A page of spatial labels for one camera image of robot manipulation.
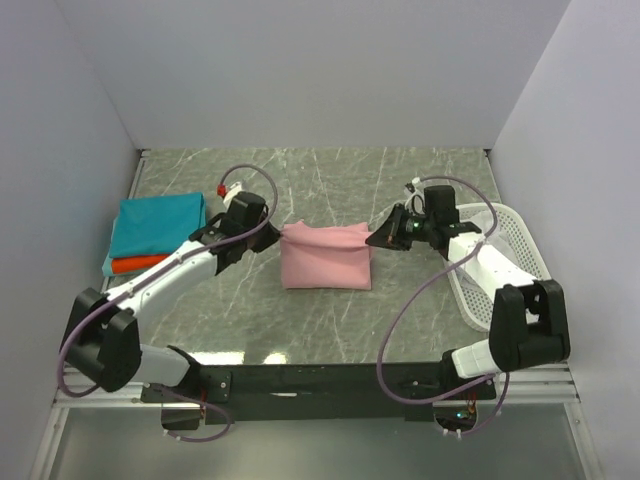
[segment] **pink cloth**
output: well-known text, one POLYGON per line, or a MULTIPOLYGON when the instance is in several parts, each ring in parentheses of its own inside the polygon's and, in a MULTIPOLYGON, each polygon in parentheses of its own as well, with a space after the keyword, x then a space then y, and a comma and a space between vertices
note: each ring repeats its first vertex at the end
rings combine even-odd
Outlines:
POLYGON ((366 223, 311 228, 302 221, 282 228, 280 238, 284 288, 371 290, 372 248, 366 223))

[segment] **gray marble surface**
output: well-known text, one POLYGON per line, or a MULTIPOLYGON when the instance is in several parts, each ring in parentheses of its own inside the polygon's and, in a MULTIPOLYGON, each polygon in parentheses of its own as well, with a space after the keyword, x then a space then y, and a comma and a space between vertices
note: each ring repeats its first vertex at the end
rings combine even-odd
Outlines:
MULTIPOLYGON (((209 214, 222 207, 215 196, 222 172, 239 162, 263 166, 280 192, 276 226, 301 219, 315 227, 365 221, 373 231, 403 198, 403 185, 418 175, 458 176, 491 200, 500 200, 480 149, 151 150, 143 162, 136 197, 202 191, 209 214)), ((237 172, 230 181, 236 179, 271 200, 259 175, 237 172)), ((472 192, 455 187, 459 203, 477 201, 472 192)), ((404 302, 443 268, 438 254, 414 244, 410 252, 376 250, 371 291, 287 291, 280 283, 279 256, 278 246, 259 255, 246 254, 221 276, 182 295, 164 318, 142 332, 142 340, 178 346, 197 353, 205 363, 371 362, 404 302)), ((482 338, 462 320, 449 282, 443 279, 407 311, 386 358, 438 360, 443 351, 482 338)))

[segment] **teal towel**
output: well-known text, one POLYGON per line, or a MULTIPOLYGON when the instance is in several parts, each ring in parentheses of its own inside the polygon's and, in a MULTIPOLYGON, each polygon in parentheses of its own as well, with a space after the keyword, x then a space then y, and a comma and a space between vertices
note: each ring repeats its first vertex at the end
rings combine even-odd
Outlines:
POLYGON ((202 193, 120 201, 109 257, 173 253, 205 224, 202 193))

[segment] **white plastic basket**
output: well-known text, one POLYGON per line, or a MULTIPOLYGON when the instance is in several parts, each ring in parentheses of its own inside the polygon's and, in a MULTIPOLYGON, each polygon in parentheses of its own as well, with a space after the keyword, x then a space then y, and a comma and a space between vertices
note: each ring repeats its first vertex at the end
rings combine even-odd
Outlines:
MULTIPOLYGON (((507 233, 509 244, 516 254, 518 266, 540 280, 550 279, 549 270, 522 217, 515 210, 501 203, 494 203, 493 206, 498 212, 500 229, 507 233)), ((466 221, 480 212, 487 211, 488 208, 484 203, 469 203, 458 205, 458 210, 460 220, 466 221)), ((449 273, 449 281, 465 323, 480 332, 488 332, 491 325, 493 299, 480 290, 461 285, 456 272, 449 273)))

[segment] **white wall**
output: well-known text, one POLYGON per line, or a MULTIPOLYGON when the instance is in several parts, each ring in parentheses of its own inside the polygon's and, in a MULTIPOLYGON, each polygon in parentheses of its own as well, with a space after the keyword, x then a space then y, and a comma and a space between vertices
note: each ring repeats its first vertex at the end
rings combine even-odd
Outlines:
POLYGON ((57 1, 139 147, 491 147, 568 4, 57 1))
POLYGON ((135 150, 52 0, 0 2, 0 476, 27 478, 135 150))
POLYGON ((639 32, 637 0, 573 0, 491 156, 565 288, 572 371, 622 480, 640 478, 639 32))

